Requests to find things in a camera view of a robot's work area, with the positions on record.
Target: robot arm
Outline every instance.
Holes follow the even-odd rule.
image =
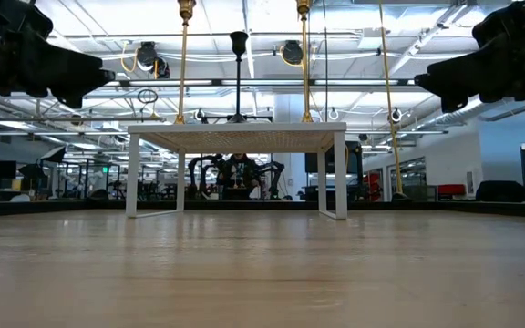
[[[190,171],[190,187],[188,188],[188,193],[190,198],[194,198],[195,192],[198,189],[196,186],[196,175],[194,173],[194,170],[196,169],[196,164],[198,164],[199,161],[209,160],[212,162],[213,165],[216,165],[220,160],[222,159],[222,154],[216,154],[216,155],[208,155],[200,158],[195,158],[190,161],[188,164],[188,170]]]
[[[271,199],[277,200],[279,198],[279,180],[281,178],[281,174],[284,170],[284,164],[281,164],[276,161],[272,161],[266,164],[262,164],[261,166],[258,166],[257,173],[260,177],[262,174],[266,172],[272,172],[274,173],[273,181],[271,181],[271,187],[269,188],[269,191],[271,192]]]
[[[525,100],[525,2],[489,14],[472,35],[478,51],[428,66],[415,83],[441,97],[445,113],[464,108],[476,95],[484,103]]]

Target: desk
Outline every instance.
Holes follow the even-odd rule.
[[[147,140],[178,153],[178,191],[175,211],[183,211],[185,201],[185,157],[188,153],[317,153],[319,171],[319,211],[333,219],[347,219],[345,185],[345,130],[336,123],[245,123],[203,125],[129,126],[129,173],[127,206],[129,218],[160,215],[164,212],[137,214],[139,142]],[[335,213],[327,211],[325,152],[334,146]]]

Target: black pole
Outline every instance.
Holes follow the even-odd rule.
[[[240,57],[236,58],[236,115],[241,115],[241,62]]]
[[[84,176],[84,198],[88,195],[88,165],[90,164],[90,159],[87,159],[87,168]]]
[[[78,199],[80,199],[80,190],[78,190],[78,186],[80,185],[80,181],[82,181],[82,164],[78,164],[78,184],[77,184]]]
[[[118,182],[118,188],[117,188],[117,200],[118,200],[119,193],[120,193],[120,165],[117,165],[117,182]]]
[[[108,192],[108,175],[110,174],[110,164],[107,165],[107,177],[105,183],[105,190]]]
[[[66,178],[64,179],[64,194],[66,195],[68,192],[68,170],[70,165],[68,163],[66,164]]]

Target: wooden floor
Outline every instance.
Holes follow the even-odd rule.
[[[525,219],[0,217],[0,327],[525,327]]]

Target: cable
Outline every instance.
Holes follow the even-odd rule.
[[[396,132],[394,122],[392,121],[392,99],[390,97],[390,74],[388,72],[388,57],[386,55],[386,28],[384,27],[384,6],[383,0],[378,0],[378,8],[380,11],[380,34],[382,36],[382,50],[384,58],[384,73],[386,76],[386,97],[388,99],[388,121],[390,122],[390,133],[392,134],[392,147],[394,148],[394,160],[396,164],[396,191],[402,193],[402,174],[400,173],[400,158],[398,156],[398,140],[396,140]]]
[[[125,51],[126,51],[126,50],[127,50],[127,42],[125,42],[125,43],[123,44],[123,54],[122,54],[123,56],[125,55]],[[131,69],[129,69],[129,68],[127,67],[127,65],[125,65],[125,58],[124,58],[124,57],[122,57],[122,58],[120,59],[120,64],[123,66],[123,69],[126,70],[126,71],[128,71],[129,73],[133,73],[133,71],[135,70],[135,68],[137,68],[137,52],[138,52],[138,51],[139,51],[138,49],[135,50],[135,56],[134,56],[134,58],[133,58],[133,68],[131,68]]]
[[[317,114],[319,114],[319,120],[324,122],[324,118],[321,117],[321,110],[319,109],[319,107],[317,106],[317,104],[315,103],[315,98],[314,98],[314,94],[313,93],[310,93],[309,94],[311,96],[311,100],[314,102],[314,106],[315,106],[315,111],[317,112]]]

